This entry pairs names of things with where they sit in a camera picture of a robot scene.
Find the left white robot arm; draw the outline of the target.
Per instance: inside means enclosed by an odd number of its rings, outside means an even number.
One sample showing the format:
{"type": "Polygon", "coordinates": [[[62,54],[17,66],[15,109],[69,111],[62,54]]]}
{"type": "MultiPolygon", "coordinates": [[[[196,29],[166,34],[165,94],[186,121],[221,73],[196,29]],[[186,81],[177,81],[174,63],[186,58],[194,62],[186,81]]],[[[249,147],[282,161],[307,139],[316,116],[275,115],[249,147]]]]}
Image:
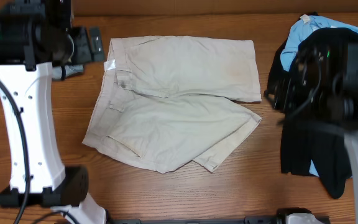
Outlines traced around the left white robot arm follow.
{"type": "Polygon", "coordinates": [[[110,223],[89,194],[84,166],[64,166],[52,115],[53,80],[104,59],[100,31],[72,24],[70,1],[13,1],[0,10],[0,99],[11,179],[0,206],[40,205],[70,223],[110,223]]]}

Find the beige khaki shorts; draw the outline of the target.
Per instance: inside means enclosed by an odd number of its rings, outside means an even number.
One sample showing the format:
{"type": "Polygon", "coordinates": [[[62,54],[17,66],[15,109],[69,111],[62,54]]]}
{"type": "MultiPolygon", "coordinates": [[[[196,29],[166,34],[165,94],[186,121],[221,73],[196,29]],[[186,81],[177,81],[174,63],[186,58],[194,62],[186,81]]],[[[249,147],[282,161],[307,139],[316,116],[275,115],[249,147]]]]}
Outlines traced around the beige khaki shorts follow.
{"type": "Polygon", "coordinates": [[[113,38],[84,144],[117,161],[167,173],[210,172],[257,128],[262,99],[251,40],[113,38]]]}

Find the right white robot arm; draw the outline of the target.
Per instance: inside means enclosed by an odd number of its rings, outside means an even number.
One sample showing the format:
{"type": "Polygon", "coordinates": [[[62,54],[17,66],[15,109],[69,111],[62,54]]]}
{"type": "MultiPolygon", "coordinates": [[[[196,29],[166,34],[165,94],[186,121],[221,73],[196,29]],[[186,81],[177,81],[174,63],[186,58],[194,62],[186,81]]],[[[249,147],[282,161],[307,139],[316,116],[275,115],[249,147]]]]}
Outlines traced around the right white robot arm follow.
{"type": "Polygon", "coordinates": [[[314,166],[333,198],[352,179],[358,223],[358,42],[302,44],[289,70],[275,59],[264,95],[283,114],[282,171],[314,166]]]}

